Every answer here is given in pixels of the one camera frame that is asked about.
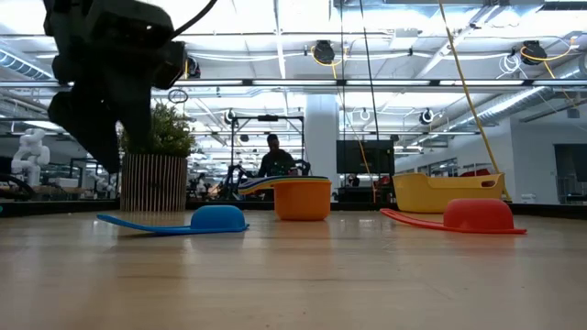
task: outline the yellow cable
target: yellow cable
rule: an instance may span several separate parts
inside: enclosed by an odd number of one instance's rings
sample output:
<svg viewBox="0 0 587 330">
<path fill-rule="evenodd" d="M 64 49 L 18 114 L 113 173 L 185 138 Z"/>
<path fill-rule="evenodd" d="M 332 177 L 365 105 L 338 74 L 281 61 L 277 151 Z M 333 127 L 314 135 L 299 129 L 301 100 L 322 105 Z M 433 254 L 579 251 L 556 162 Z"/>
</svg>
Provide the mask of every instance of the yellow cable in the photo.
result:
<svg viewBox="0 0 587 330">
<path fill-rule="evenodd" d="M 316 56 L 314 56 L 314 49 L 315 48 L 316 48 L 316 46 L 312 46 L 312 48 L 310 49 L 310 53 L 312 53 L 312 59 L 314 59 L 314 61 L 316 61 L 316 63 L 318 63 L 318 64 L 320 64 L 322 66 L 332 66 L 332 67 L 335 67 L 335 66 L 339 65 L 340 63 L 342 63 L 342 59 L 340 59 L 336 63 L 330 63 L 330 64 L 324 64 L 324 63 L 320 62 L 319 60 L 316 59 Z"/>
<path fill-rule="evenodd" d="M 485 148 L 487 149 L 487 153 L 489 154 L 489 158 L 492 161 L 492 165 L 495 168 L 495 170 L 498 173 L 500 173 L 499 167 L 497 166 L 497 162 L 495 161 L 495 157 L 493 156 L 492 148 L 489 145 L 489 139 L 487 138 L 487 135 L 485 135 L 485 130 L 483 130 L 481 120 L 479 119 L 479 116 L 477 115 L 477 110 L 475 109 L 475 105 L 473 104 L 473 101 L 471 100 L 471 95 L 469 94 L 469 87 L 467 87 L 467 84 L 465 82 L 465 75 L 462 73 L 462 68 L 460 67 L 459 54 L 457 53 L 457 49 L 455 48 L 454 42 L 452 40 L 452 35 L 450 34 L 449 24 L 447 23 L 447 16 L 444 13 L 444 6 L 442 5 L 442 0 L 438 0 L 438 5 L 440 6 L 440 14 L 442 14 L 442 20 L 444 20 L 444 25 L 447 30 L 447 35 L 449 36 L 450 48 L 452 49 L 452 55 L 454 56 L 455 63 L 457 64 L 457 71 L 459 72 L 460 81 L 462 82 L 462 88 L 465 91 L 465 95 L 467 96 L 467 102 L 469 103 L 469 108 L 471 109 L 471 112 L 473 113 L 473 117 L 475 118 L 475 123 L 477 123 L 477 127 L 479 128 L 479 131 L 481 132 L 481 136 L 483 137 L 483 142 L 485 143 Z M 509 192 L 507 191 L 507 188 L 505 188 L 505 187 L 504 187 L 504 193 L 505 193 L 505 198 L 508 201 L 511 201 L 512 197 L 510 196 Z"/>
<path fill-rule="evenodd" d="M 571 39 L 570 40 L 569 49 L 567 49 L 567 51 L 565 51 L 564 54 L 560 54 L 559 56 L 555 56 L 555 57 L 551 57 L 551 58 L 537 58 L 537 57 L 534 57 L 534 56 L 527 55 L 527 54 L 524 53 L 524 50 L 527 50 L 527 47 L 526 46 L 522 47 L 522 49 L 520 50 L 520 54 L 522 54 L 522 56 L 524 56 L 525 58 L 528 58 L 528 59 L 533 60 L 533 61 L 543 61 L 543 62 L 554 61 L 554 60 L 562 59 L 563 57 L 569 55 L 570 50 L 571 50 L 571 46 L 572 46 L 572 43 L 573 42 L 574 42 L 574 40 Z"/>
<path fill-rule="evenodd" d="M 347 111 L 345 109 L 342 109 L 342 111 L 347 117 L 347 120 L 350 122 L 349 114 L 347 114 Z M 369 170 L 369 163 L 367 163 L 367 158 L 365 157 L 365 149 L 363 148 L 363 144 L 360 142 L 359 135 L 357 135 L 357 132 L 355 132 L 355 127 L 351 125 L 350 129 L 352 129 L 352 134 L 354 134 L 357 141 L 359 141 L 360 154 L 363 157 L 363 162 L 365 163 L 365 169 L 367 170 L 367 174 L 369 174 L 369 177 L 371 178 L 371 189 L 373 190 L 373 203 L 376 204 L 377 192 L 375 190 L 375 183 L 373 182 L 373 177 L 371 176 L 371 171 Z"/>
<path fill-rule="evenodd" d="M 552 79 L 557 79 L 557 77 L 554 75 L 554 72 L 552 72 L 552 70 L 550 69 L 550 65 L 548 65 L 548 62 L 543 62 L 543 63 L 544 63 L 544 66 L 547 67 L 547 71 L 548 71 L 548 73 L 550 73 L 550 77 L 552 77 Z M 565 94 L 565 97 L 567 98 L 567 100 L 570 101 L 570 103 L 572 104 L 572 107 L 579 110 L 579 108 L 577 107 L 575 102 L 570 98 L 570 96 L 567 94 L 567 92 L 565 92 L 564 89 L 562 90 L 562 93 Z"/>
</svg>

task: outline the red scoop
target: red scoop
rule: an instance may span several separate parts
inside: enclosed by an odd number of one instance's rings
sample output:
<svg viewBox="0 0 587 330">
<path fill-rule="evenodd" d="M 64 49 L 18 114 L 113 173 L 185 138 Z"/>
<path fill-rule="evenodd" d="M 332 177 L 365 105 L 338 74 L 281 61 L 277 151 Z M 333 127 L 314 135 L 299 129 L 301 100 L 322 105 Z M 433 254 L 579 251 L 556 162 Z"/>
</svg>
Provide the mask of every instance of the red scoop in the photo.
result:
<svg viewBox="0 0 587 330">
<path fill-rule="evenodd" d="M 506 203 L 496 199 L 456 199 L 444 213 L 444 223 L 415 219 L 382 209 L 382 214 L 412 226 L 470 234 L 525 234 L 514 228 L 514 216 Z"/>
</svg>

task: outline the white robot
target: white robot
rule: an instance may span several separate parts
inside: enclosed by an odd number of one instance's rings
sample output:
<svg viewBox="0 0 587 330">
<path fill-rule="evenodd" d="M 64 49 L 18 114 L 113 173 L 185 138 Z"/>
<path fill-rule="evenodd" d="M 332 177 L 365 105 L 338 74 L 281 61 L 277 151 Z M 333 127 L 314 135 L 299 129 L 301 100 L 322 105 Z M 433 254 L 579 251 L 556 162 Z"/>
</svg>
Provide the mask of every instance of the white robot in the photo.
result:
<svg viewBox="0 0 587 330">
<path fill-rule="evenodd" d="M 106 192 L 110 193 L 114 191 L 114 185 L 112 182 L 108 182 L 107 179 L 100 177 L 98 175 L 96 175 L 94 172 L 92 171 L 88 171 L 88 174 L 91 178 L 93 178 L 96 181 L 96 185 L 98 189 L 103 189 Z"/>
<path fill-rule="evenodd" d="M 49 164 L 49 147 L 43 146 L 45 131 L 40 128 L 29 128 L 20 137 L 20 147 L 12 158 L 12 173 L 22 178 L 23 170 L 28 172 L 27 184 L 31 187 L 39 185 L 40 167 Z"/>
</svg>

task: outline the white column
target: white column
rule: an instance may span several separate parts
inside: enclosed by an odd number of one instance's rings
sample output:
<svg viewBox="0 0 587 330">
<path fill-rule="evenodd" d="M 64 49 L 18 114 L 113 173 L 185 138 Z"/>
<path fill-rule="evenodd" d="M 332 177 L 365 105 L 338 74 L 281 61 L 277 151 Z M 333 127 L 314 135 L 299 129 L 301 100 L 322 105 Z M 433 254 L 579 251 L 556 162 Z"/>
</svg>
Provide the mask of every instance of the white column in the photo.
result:
<svg viewBox="0 0 587 330">
<path fill-rule="evenodd" d="M 312 174 L 325 176 L 338 188 L 338 102 L 335 95 L 308 95 L 305 107 L 305 161 Z"/>
</svg>

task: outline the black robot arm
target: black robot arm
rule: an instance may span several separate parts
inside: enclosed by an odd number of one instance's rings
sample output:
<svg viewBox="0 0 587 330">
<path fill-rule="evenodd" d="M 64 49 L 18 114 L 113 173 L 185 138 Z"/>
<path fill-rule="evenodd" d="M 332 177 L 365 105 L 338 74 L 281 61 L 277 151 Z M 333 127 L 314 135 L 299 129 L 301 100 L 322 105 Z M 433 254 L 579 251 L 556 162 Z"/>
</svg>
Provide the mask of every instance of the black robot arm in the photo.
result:
<svg viewBox="0 0 587 330">
<path fill-rule="evenodd" d="M 44 0 L 45 33 L 59 52 L 53 73 L 60 83 L 73 83 L 53 97 L 50 120 L 109 172 L 119 172 L 116 122 L 130 143 L 151 143 L 151 88 L 171 88 L 187 59 L 185 45 L 172 39 L 215 2 L 174 30 L 165 11 L 136 0 Z"/>
</svg>

